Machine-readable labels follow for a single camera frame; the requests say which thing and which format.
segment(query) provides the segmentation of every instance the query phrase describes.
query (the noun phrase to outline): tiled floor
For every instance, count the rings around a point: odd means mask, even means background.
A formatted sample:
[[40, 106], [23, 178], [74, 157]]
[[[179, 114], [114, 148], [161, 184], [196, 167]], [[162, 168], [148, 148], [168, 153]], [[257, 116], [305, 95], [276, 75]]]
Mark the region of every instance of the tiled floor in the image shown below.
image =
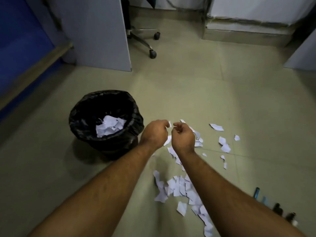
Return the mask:
[[[145, 124], [184, 119], [204, 139], [197, 149], [229, 181], [297, 213], [299, 228], [313, 236], [316, 221], [316, 85], [313, 73], [282, 68], [291, 50], [201, 40], [201, 25], [185, 21], [137, 19], [159, 27], [149, 39], [157, 58], [130, 41], [133, 72], [64, 66], [38, 87], [0, 124], [0, 235], [25, 236], [67, 196], [107, 164], [79, 143], [68, 115], [85, 94], [121, 89], [135, 98]], [[222, 125], [219, 133], [209, 123]], [[234, 141], [237, 134], [241, 140]], [[223, 169], [219, 135], [231, 146]], [[203, 223], [179, 198], [153, 201], [152, 172], [163, 179], [184, 175], [168, 154], [148, 162], [114, 236], [203, 236]]]

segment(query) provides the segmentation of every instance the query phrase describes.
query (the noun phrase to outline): trash can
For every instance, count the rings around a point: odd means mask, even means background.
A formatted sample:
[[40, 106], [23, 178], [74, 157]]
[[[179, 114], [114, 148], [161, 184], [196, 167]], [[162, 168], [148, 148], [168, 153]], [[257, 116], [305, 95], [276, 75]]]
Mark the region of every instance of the trash can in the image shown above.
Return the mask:
[[[106, 115], [126, 120], [122, 130], [97, 137], [96, 125]], [[106, 158], [116, 160], [138, 144], [144, 119], [133, 97], [126, 91], [104, 90], [85, 95], [71, 110], [69, 126], [73, 134]]]

